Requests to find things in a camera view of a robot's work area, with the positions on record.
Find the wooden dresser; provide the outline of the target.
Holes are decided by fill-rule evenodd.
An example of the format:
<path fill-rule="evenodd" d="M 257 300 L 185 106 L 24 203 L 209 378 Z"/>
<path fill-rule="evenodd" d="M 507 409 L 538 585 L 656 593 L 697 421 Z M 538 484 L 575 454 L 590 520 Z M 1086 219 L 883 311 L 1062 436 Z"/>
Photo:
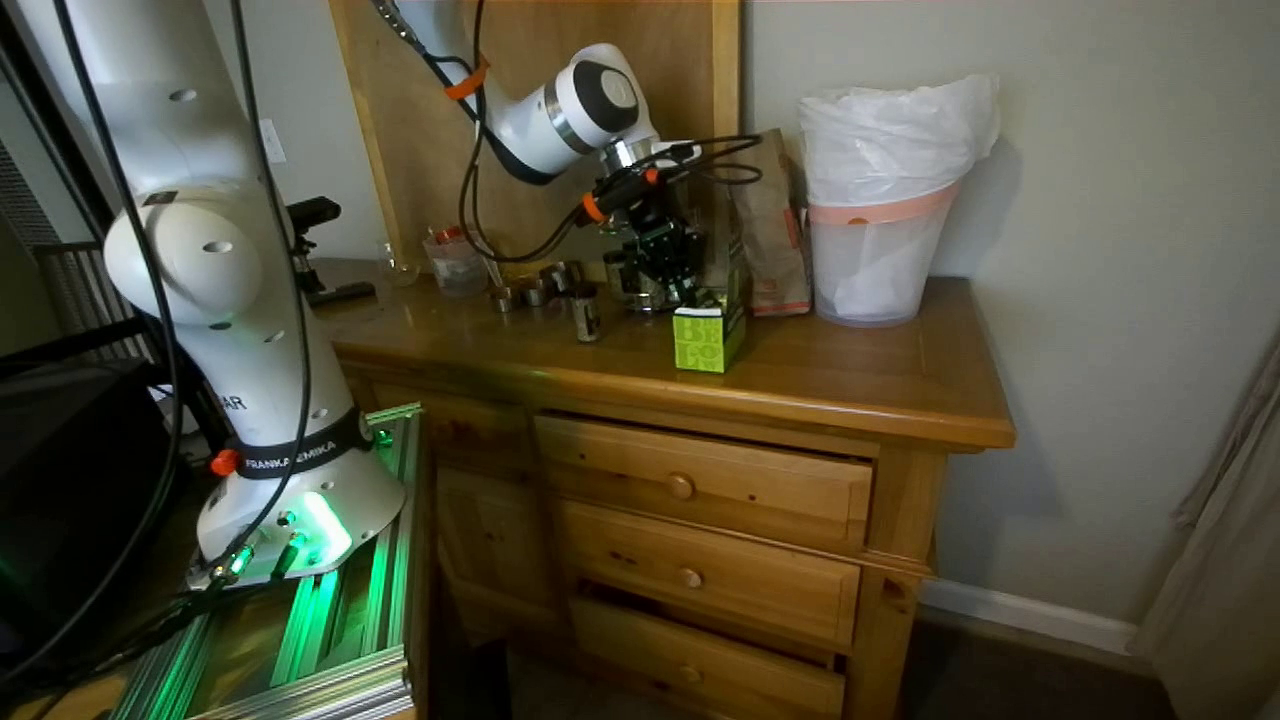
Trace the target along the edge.
<path fill-rule="evenodd" d="M 929 281 L 916 318 L 891 328 L 858 329 L 813 315 L 751 319 L 723 375 L 675 368 L 669 318 L 630 314 L 608 293 L 599 302 L 603 333 L 594 343 L 577 342 L 563 299 L 500 314 L 485 296 L 448 299 L 433 281 L 404 288 L 378 281 L 374 299 L 319 310 L 364 406 L 426 406 L 439 468 L 439 559 L 465 629 L 705 717 L 732 717 L 584 653 L 570 602 L 595 600 L 835 673 L 845 679 L 841 720 L 900 720 L 948 460 L 1009 448 L 1016 438 L 969 284 Z M 842 556 L 563 495 L 538 450 L 539 415 L 868 464 L 864 546 Z M 580 574 L 557 537 L 562 500 L 856 565 L 851 648 L 819 647 Z"/>

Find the large wooden drawer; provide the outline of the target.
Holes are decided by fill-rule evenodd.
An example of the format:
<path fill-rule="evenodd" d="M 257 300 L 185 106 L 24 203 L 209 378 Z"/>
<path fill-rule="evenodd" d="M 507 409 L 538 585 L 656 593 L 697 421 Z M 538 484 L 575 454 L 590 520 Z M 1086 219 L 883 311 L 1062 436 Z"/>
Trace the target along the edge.
<path fill-rule="evenodd" d="M 842 556 L 864 546 L 868 464 L 567 416 L 539 415 L 534 430 L 563 495 Z M 669 493 L 673 471 L 692 478 L 691 498 Z"/>

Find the brown paper bag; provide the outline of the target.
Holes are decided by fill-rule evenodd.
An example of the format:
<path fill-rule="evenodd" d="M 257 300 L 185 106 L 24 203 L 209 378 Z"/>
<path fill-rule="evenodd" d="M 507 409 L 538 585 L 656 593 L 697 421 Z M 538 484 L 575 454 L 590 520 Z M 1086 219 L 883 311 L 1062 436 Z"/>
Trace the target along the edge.
<path fill-rule="evenodd" d="M 751 314 L 805 315 L 812 310 L 813 287 L 806 237 L 794 202 L 792 163 L 781 129 L 767 129 L 760 137 L 735 160 L 755 168 L 760 177 L 730 187 L 751 282 Z"/>

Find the bin with white liner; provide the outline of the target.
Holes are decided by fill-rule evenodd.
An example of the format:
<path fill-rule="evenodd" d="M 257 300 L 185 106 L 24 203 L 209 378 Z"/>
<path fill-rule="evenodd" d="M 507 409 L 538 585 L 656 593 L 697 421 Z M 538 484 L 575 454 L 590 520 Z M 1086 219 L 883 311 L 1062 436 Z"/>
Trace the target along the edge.
<path fill-rule="evenodd" d="M 916 315 L 963 181 L 998 140 L 1000 90 L 996 74 L 969 74 L 799 101 L 818 316 L 879 327 Z"/>

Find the green sachet box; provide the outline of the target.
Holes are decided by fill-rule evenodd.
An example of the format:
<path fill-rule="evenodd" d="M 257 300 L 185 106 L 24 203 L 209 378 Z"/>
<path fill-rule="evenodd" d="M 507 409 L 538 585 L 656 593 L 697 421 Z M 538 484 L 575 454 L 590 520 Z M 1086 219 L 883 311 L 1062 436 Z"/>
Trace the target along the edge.
<path fill-rule="evenodd" d="M 746 336 L 742 302 L 728 295 L 707 293 L 676 307 L 672 320 L 675 368 L 723 375 Z"/>

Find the black box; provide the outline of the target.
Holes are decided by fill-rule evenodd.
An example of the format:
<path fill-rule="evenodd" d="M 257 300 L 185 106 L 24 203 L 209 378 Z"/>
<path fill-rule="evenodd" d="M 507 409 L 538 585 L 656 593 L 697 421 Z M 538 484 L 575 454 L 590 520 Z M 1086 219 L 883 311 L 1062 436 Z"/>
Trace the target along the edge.
<path fill-rule="evenodd" d="M 163 478 L 170 433 L 142 361 L 0 378 L 0 664 L 108 592 Z"/>

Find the small dark tin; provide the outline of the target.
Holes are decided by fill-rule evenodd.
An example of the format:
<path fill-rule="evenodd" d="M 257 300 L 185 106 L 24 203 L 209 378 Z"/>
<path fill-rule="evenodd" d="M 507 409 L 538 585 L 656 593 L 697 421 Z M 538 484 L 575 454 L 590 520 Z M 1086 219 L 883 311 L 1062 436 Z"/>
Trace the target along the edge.
<path fill-rule="evenodd" d="M 580 343 L 594 343 L 602 337 L 598 288 L 590 283 L 576 284 L 568 293 L 575 337 Z"/>

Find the beige curtain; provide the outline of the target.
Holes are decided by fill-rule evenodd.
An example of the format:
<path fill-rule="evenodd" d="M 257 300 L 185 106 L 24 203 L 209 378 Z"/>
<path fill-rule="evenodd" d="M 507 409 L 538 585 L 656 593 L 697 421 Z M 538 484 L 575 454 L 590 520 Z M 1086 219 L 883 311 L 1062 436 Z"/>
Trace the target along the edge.
<path fill-rule="evenodd" d="M 1134 651 L 1176 720 L 1280 720 L 1280 331 L 1175 523 Z"/>

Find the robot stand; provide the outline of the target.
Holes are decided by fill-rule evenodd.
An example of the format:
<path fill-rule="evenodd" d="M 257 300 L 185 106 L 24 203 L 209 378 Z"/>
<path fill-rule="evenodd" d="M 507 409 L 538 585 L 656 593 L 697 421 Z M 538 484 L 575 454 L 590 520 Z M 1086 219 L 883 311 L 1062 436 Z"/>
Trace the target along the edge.
<path fill-rule="evenodd" d="M 435 462 L 416 400 L 374 413 L 399 515 L 338 569 L 242 594 L 157 648 L 3 720 L 419 720 Z"/>

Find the clear glass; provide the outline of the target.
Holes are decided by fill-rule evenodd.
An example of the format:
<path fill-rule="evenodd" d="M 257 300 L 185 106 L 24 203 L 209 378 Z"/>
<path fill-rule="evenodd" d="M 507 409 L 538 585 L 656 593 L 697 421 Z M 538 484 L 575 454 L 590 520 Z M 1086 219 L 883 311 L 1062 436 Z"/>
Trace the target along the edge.
<path fill-rule="evenodd" d="M 410 254 L 406 255 L 388 241 L 381 245 L 378 269 L 381 278 L 397 288 L 410 287 L 417 283 L 421 275 L 421 266 Z"/>

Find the wooden board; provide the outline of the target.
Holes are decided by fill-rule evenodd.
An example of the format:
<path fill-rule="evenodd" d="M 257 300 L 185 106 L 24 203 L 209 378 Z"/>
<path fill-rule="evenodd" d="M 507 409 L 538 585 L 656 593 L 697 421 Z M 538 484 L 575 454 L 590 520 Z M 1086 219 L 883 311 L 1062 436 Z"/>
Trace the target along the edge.
<path fill-rule="evenodd" d="M 420 252 L 429 231 L 458 220 L 474 126 L 371 0 L 329 0 L 329 8 L 390 242 Z M 735 135 L 742 8 L 744 0 L 486 0 L 488 78 L 525 97 L 580 49 L 613 44 L 635 70 L 662 138 Z M 590 156 L 549 184 L 526 184 L 484 150 L 483 228 L 499 252 L 527 252 L 604 173 Z"/>

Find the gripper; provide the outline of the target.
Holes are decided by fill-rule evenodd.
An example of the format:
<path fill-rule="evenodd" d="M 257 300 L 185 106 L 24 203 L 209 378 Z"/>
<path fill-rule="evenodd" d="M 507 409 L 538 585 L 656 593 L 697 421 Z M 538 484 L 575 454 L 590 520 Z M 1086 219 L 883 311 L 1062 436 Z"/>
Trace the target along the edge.
<path fill-rule="evenodd" d="M 707 250 L 701 227 L 669 195 L 650 195 L 622 209 L 634 246 L 628 255 L 644 275 L 648 293 L 659 295 L 668 307 L 707 305 L 703 284 Z"/>

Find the clear plastic measuring cup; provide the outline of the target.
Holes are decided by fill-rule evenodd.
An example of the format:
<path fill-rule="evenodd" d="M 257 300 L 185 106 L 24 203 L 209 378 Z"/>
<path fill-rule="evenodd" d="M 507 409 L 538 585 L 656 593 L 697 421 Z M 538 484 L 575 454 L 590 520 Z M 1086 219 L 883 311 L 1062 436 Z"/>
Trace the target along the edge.
<path fill-rule="evenodd" d="M 483 258 L 466 240 L 461 225 L 434 231 L 422 241 L 431 273 L 439 291 L 453 299 L 467 299 L 485 292 L 490 284 Z"/>

